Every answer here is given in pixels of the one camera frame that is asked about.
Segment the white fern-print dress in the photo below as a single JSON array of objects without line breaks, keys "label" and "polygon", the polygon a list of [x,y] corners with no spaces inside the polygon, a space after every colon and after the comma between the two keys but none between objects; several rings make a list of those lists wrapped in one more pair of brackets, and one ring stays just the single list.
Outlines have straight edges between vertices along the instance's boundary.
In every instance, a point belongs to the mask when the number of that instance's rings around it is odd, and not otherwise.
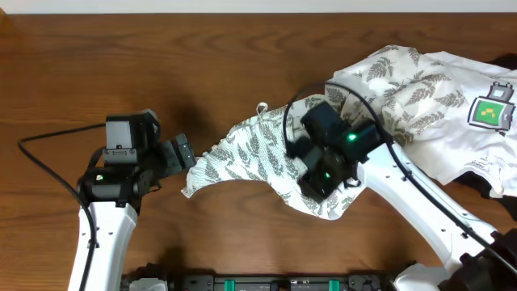
[{"label": "white fern-print dress", "polygon": [[185,197],[207,186],[230,180],[269,184],[285,204],[326,220],[340,218],[364,186],[350,179],[321,202],[304,196],[298,179],[307,171],[297,158],[288,158],[285,142],[306,137],[301,117],[326,101],[344,120],[357,124],[368,118],[363,104],[351,92],[362,95],[395,134],[400,145],[410,143],[426,127],[442,120],[448,110],[438,104],[425,108],[430,99],[443,94],[452,106],[465,102],[446,64],[450,53],[419,53],[415,48],[387,45],[362,61],[334,72],[324,94],[297,100],[292,106],[268,110],[234,125],[225,138],[198,158],[187,174]]}]

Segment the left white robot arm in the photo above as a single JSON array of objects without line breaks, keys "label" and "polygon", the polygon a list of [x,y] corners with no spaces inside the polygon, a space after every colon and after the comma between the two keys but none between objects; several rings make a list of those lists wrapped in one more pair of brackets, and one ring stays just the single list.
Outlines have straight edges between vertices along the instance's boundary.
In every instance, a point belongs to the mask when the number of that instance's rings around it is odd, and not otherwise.
[{"label": "left white robot arm", "polygon": [[70,290],[120,289],[143,197],[159,190],[163,179],[195,165],[191,143],[182,133],[166,141],[156,133],[109,133],[105,148],[96,155],[103,165],[91,163],[78,181],[86,204],[78,214]]}]

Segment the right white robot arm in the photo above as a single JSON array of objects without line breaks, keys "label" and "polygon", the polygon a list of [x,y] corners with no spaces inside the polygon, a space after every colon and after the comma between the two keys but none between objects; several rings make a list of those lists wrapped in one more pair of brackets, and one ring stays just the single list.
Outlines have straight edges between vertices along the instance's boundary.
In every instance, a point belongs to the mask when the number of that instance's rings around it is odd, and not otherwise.
[{"label": "right white robot arm", "polygon": [[514,290],[516,231],[505,234],[457,204],[422,173],[378,125],[307,126],[287,142],[308,168],[303,193],[320,200],[352,178],[395,208],[440,259],[411,264],[390,281],[395,290]]}]

